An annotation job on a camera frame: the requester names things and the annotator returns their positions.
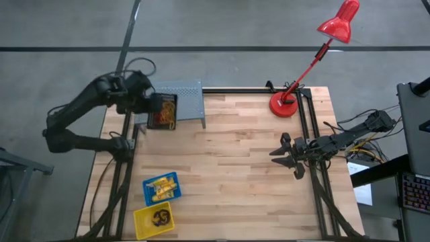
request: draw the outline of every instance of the wooden table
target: wooden table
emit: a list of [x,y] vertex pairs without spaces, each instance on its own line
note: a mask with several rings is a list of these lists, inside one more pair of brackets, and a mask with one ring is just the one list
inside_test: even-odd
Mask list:
[[[331,134],[323,124],[336,123],[329,90],[311,90],[320,133]],[[183,194],[171,201],[176,228],[151,239],[320,239],[308,170],[303,179],[296,180],[293,170],[271,162],[269,156],[280,146],[281,133],[289,132],[292,138],[302,136],[299,114],[291,118],[274,116],[269,110],[270,97],[205,94],[205,130],[199,120],[189,120],[178,122],[175,131],[140,133],[122,238],[136,239],[132,212],[145,207],[142,181],[176,171]],[[304,107],[310,120],[306,101]],[[101,136],[108,138],[109,131],[120,132],[123,121],[115,108],[108,109]],[[89,230],[95,187],[111,158],[108,153],[96,155],[78,235]],[[97,195],[93,223],[107,206],[113,172],[111,165]],[[332,160],[329,176],[335,204],[363,234],[344,159]],[[327,210],[325,214],[329,225]]]

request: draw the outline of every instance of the lamp base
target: lamp base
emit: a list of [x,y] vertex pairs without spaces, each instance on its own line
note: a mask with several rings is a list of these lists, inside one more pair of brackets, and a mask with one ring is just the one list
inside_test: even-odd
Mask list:
[[287,100],[294,101],[292,104],[283,104],[281,101],[282,92],[275,93],[269,103],[269,107],[271,112],[273,112],[276,116],[281,118],[288,118],[293,116],[296,113],[298,104],[296,98],[289,94],[287,96]]

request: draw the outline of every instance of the concrete floor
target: concrete floor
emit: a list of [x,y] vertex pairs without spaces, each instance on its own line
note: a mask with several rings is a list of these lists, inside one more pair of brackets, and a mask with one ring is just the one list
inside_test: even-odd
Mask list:
[[[143,0],[131,46],[320,46],[318,25],[342,0]],[[14,0],[0,2],[0,46],[122,46],[133,0]],[[361,0],[352,23],[353,46],[430,46],[430,15],[419,0]],[[35,174],[11,241],[74,236],[94,152],[49,153],[41,132],[46,112],[69,102],[95,76],[116,68],[119,52],[0,52],[0,146],[54,165]],[[129,53],[153,59],[153,81],[200,78],[206,87],[262,86],[292,81],[313,52]],[[430,75],[430,52],[329,52],[306,77],[329,86],[338,120],[395,105],[396,84]],[[134,68],[147,70],[144,64]],[[100,133],[105,108],[71,126]],[[390,113],[397,118],[398,110]],[[380,141],[390,158],[406,152],[402,134]],[[365,231],[395,238],[390,220],[362,214]],[[386,229],[372,229],[372,223]]]

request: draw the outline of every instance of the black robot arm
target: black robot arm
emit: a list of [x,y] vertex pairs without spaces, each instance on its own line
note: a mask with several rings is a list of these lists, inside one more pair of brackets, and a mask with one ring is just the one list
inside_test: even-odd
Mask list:
[[79,136],[67,130],[67,126],[97,106],[110,107],[116,104],[119,114],[126,110],[134,113],[160,112],[162,99],[157,93],[144,95],[152,87],[149,79],[140,71],[134,71],[126,79],[117,75],[102,75],[94,79],[69,104],[48,115],[47,128],[43,136],[53,153],[64,153],[71,149],[108,151],[116,159],[131,155],[128,141],[119,136],[111,139]]
[[355,139],[370,132],[388,132],[393,129],[396,121],[391,119],[385,111],[375,111],[357,126],[345,130],[341,134],[321,136],[307,143],[302,137],[295,138],[291,145],[288,133],[281,136],[281,148],[272,151],[270,155],[284,155],[287,157],[272,159],[273,162],[285,165],[288,168],[296,168],[294,175],[301,179],[304,175],[303,164],[299,161],[325,162],[335,156],[340,149],[350,145]]

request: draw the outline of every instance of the perforated metal panel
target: perforated metal panel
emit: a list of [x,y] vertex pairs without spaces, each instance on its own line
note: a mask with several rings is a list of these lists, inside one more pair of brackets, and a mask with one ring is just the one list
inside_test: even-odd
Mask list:
[[[177,94],[177,120],[204,119],[202,82],[161,81],[153,83],[157,93]],[[134,116],[135,124],[146,124],[148,114]]]

